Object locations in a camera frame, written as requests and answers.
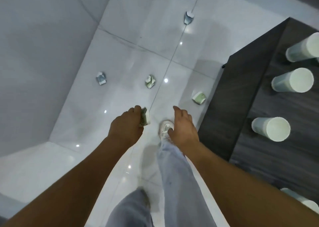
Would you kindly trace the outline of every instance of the person's left arm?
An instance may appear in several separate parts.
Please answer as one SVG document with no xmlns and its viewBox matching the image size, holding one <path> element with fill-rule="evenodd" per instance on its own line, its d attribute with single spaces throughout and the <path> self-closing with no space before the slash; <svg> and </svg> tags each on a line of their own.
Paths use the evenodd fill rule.
<svg viewBox="0 0 319 227">
<path fill-rule="evenodd" d="M 111 123 L 108 136 L 88 157 L 9 219 L 4 227 L 84 226 L 113 167 L 141 137 L 140 118 L 140 106 L 118 116 Z"/>
</svg>

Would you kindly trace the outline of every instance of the light blue jeans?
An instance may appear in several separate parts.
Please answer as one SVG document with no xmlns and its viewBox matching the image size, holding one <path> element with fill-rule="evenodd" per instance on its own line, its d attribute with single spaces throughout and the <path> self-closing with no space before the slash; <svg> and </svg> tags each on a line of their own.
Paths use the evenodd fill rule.
<svg viewBox="0 0 319 227">
<path fill-rule="evenodd" d="M 157 151 L 162 175 L 165 227 L 216 227 L 193 171 L 182 152 L 163 140 Z M 112 211 L 106 227 L 152 227 L 141 189 L 127 195 Z"/>
</svg>

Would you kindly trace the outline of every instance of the pants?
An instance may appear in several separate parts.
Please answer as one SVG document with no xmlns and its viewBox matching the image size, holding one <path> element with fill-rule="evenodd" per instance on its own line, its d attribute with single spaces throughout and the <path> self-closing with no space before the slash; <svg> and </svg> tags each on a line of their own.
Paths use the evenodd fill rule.
<svg viewBox="0 0 319 227">
<path fill-rule="evenodd" d="M 193 171 L 182 152 L 163 140 L 157 152 L 162 175 L 165 227 L 199 227 L 216 224 L 206 205 Z M 152 227 L 150 209 L 141 189 L 127 195 L 112 211 L 106 227 Z"/>
</svg>

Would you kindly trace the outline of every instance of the person's left hand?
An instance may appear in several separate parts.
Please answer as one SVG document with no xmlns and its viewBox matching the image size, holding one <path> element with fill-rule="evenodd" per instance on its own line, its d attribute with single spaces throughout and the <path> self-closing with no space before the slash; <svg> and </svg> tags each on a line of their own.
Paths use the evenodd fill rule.
<svg viewBox="0 0 319 227">
<path fill-rule="evenodd" d="M 130 148 L 142 136 L 144 128 L 139 126 L 140 121 L 141 107 L 136 105 L 135 108 L 130 108 L 129 111 L 113 120 L 108 137 L 122 140 Z"/>
</svg>

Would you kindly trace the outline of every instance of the white paper cup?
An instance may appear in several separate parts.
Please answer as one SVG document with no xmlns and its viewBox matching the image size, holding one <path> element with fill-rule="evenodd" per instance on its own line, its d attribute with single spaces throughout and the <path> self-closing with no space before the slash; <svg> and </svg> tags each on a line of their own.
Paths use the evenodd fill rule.
<svg viewBox="0 0 319 227">
<path fill-rule="evenodd" d="M 286 58 L 290 62 L 316 57 L 319 57 L 319 32 L 313 33 L 286 50 Z"/>
<path fill-rule="evenodd" d="M 299 195 L 298 193 L 290 190 L 289 188 L 282 188 L 281 191 L 288 194 L 289 196 L 293 197 L 294 199 L 298 200 L 303 205 L 306 205 L 308 208 L 312 209 L 317 214 L 319 214 L 319 206 L 314 201 L 311 201 L 311 200 Z"/>
<path fill-rule="evenodd" d="M 277 142 L 287 139 L 290 134 L 290 124 L 282 117 L 255 118 L 251 128 L 256 133 Z"/>
<path fill-rule="evenodd" d="M 276 92 L 307 92 L 314 84 L 314 76 L 307 68 L 298 68 L 276 76 L 271 81 L 271 87 Z"/>
</svg>

